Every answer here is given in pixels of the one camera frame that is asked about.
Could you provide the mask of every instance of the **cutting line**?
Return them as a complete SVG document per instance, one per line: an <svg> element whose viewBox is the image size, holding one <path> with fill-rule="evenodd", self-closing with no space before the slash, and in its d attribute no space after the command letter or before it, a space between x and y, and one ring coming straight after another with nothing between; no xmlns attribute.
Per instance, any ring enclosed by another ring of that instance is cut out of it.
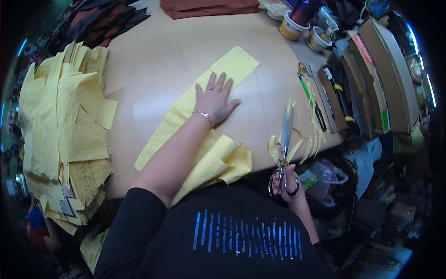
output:
<svg viewBox="0 0 446 279"><path fill-rule="evenodd" d="M256 75L257 88L259 89L259 95L260 95L260 102L262 103L263 119L265 119L265 123L266 123L265 108L263 107L263 100L262 100L262 92L260 92L259 80L257 79L257 73L255 70L254 70L254 74Z"/></svg>

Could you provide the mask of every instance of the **plastic bag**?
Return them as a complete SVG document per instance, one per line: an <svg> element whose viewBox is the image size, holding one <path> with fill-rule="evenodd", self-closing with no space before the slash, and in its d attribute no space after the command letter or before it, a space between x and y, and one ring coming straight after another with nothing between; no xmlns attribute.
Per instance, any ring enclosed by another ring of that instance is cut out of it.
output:
<svg viewBox="0 0 446 279"><path fill-rule="evenodd" d="M317 182L306 192L327 207L335 206L336 203L328 195L328 190L333 184L344 184L348 180L348 175L327 159L314 162L310 169L316 176Z"/></svg>

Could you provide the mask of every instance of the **blue printed graphic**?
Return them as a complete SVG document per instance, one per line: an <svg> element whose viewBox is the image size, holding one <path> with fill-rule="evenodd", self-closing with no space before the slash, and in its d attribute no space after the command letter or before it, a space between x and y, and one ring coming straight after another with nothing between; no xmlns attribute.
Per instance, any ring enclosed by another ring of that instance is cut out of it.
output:
<svg viewBox="0 0 446 279"><path fill-rule="evenodd" d="M294 224L281 223L276 217L272 224L265 217L265 224L259 217L245 217L243 220L239 216L233 218L229 214L208 214L207 211L197 213L193 250L223 254L233 251L236 256L249 258L264 258L266 254L271 259L274 256L276 259L280 256L281 260L302 259L301 234Z"/></svg>

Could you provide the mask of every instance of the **person's left hand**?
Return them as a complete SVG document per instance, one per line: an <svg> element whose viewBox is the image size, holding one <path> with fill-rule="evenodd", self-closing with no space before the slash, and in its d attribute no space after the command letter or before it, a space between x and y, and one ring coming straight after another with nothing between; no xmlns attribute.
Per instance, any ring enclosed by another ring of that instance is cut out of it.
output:
<svg viewBox="0 0 446 279"><path fill-rule="evenodd" d="M196 84L197 104L195 105L195 109L207 113L214 124L218 124L228 118L241 101L235 99L227 104L227 98L232 86L232 78L228 79L224 87L223 83L226 74L222 73L217 83L215 83L215 78L216 74L212 73L204 94L201 86L198 83Z"/></svg>

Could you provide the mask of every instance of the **scissors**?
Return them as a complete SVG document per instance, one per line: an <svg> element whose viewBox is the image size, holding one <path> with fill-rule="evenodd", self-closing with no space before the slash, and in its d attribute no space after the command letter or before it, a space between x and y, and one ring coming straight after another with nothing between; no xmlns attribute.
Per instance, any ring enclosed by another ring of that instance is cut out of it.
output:
<svg viewBox="0 0 446 279"><path fill-rule="evenodd" d="M287 109L285 108L283 114L283 124L282 124L282 139L281 139L282 142L280 144L279 157L277 158L277 165L279 167L273 171L273 174L271 175L268 184L268 191L271 197L279 195L279 187L280 185L282 185L282 183L285 184L285 190L291 196L294 196L299 190L299 181L297 178L296 178L296 189L294 189L293 191L290 191L288 189L288 184L286 181L286 173L285 173L285 169L289 165L288 161L286 160L286 155L288 153L288 144L289 144L289 138L291 136L291 127L293 126L293 118L294 118L294 108L292 107L290 108L289 116L287 114ZM279 187L277 188L277 194L274 194L273 178L276 175L276 173L279 173Z"/></svg>

